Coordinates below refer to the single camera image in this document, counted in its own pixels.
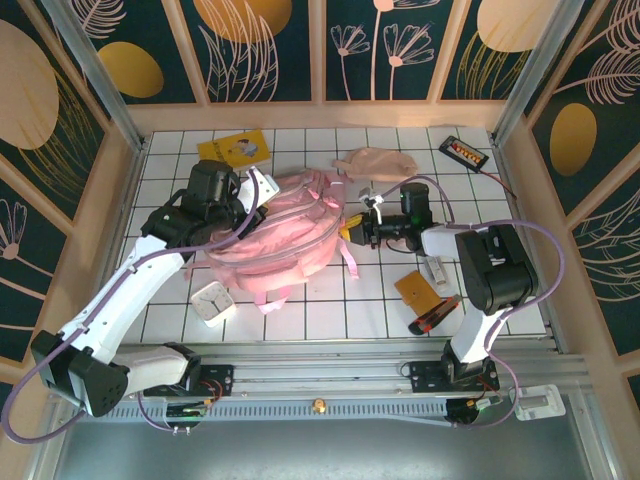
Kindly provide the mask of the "pink backpack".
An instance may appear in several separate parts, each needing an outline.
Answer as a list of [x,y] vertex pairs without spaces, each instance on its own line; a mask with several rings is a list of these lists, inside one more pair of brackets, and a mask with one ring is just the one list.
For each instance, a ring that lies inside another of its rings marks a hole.
[[224,287],[253,294],[264,314],[281,309],[291,289],[337,253],[357,279],[357,263],[340,235],[347,182],[334,171],[315,169],[278,177],[280,192],[267,203],[264,221],[232,245],[206,251],[195,265],[210,267]]

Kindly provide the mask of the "yellow picture book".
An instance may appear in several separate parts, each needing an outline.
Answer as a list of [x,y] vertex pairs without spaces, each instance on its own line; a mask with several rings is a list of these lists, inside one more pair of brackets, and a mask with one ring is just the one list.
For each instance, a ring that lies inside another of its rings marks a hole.
[[265,136],[259,129],[200,143],[197,151],[201,160],[223,162],[234,169],[271,159]]

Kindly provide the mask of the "beige fabric pouch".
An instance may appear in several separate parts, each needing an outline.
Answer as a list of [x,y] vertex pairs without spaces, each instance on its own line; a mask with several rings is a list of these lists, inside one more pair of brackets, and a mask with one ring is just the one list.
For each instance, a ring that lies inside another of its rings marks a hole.
[[415,160],[396,150],[363,147],[352,150],[332,166],[351,180],[401,182],[418,174]]

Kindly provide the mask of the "white remote control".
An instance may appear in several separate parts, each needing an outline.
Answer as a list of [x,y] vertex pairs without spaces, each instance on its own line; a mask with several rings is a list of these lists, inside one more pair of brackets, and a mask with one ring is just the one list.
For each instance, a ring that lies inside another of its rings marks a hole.
[[424,266],[435,291],[441,295],[446,293],[449,288],[449,282],[442,261],[438,257],[426,256]]

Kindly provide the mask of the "mustard yellow wallet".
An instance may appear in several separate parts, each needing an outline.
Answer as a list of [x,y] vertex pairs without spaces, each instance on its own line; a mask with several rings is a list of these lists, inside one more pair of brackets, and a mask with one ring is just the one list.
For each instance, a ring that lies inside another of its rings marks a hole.
[[417,317],[424,316],[442,303],[442,298],[419,271],[413,271],[394,284],[403,302]]

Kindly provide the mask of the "black battery charger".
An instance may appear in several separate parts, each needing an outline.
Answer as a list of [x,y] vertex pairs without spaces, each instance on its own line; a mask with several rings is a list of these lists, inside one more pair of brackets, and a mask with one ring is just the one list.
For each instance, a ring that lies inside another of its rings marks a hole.
[[438,150],[475,173],[479,173],[489,160],[488,155],[454,136],[448,136],[440,144]]

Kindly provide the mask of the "white square alarm clock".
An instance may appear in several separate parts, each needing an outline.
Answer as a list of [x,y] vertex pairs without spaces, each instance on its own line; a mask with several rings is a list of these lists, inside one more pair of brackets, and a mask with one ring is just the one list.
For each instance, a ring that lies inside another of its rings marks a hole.
[[213,281],[191,295],[191,305],[209,328],[230,320],[237,306],[227,289]]

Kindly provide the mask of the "small white plastic box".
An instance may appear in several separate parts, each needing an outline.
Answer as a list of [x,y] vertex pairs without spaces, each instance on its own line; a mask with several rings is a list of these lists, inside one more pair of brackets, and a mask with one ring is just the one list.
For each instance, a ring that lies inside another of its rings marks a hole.
[[519,421],[533,421],[546,418],[561,417],[566,414],[566,407],[556,385],[538,385],[511,388],[509,398],[515,402],[515,416]]

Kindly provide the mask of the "aluminium mounting rail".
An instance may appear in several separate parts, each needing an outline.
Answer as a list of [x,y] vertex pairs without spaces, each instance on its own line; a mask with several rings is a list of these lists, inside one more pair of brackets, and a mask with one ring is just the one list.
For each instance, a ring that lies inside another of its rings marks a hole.
[[[411,361],[438,360],[442,338],[252,341],[189,344],[205,364],[234,368],[232,396],[260,400],[387,398],[412,392]],[[563,394],[593,390],[585,359],[551,339],[500,337],[500,385],[554,384]]]

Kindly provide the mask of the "aluminium frame post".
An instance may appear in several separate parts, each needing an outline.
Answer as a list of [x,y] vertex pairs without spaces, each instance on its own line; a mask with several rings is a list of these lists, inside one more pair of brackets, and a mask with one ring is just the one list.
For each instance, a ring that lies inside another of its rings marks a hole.
[[559,0],[540,39],[532,49],[491,134],[493,147],[499,148],[506,144],[520,121],[525,107],[576,23],[584,1]]
[[42,4],[78,63],[84,69],[102,104],[129,146],[140,153],[144,136],[135,126],[127,106],[81,23],[66,0],[42,0]]

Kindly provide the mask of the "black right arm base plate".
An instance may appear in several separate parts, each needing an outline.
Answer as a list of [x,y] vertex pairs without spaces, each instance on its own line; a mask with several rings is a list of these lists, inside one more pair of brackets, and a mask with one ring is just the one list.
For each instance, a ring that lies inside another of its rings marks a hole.
[[414,361],[409,363],[408,378],[413,393],[482,393],[499,391],[500,381],[496,365],[487,360],[473,374],[453,379],[453,368],[442,361]]

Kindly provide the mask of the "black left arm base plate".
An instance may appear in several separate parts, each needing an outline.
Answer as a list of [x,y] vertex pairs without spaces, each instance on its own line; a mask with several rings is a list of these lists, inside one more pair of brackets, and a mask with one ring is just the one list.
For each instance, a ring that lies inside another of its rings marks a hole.
[[230,396],[234,382],[233,365],[201,365],[182,383],[161,385],[143,391],[145,397]]

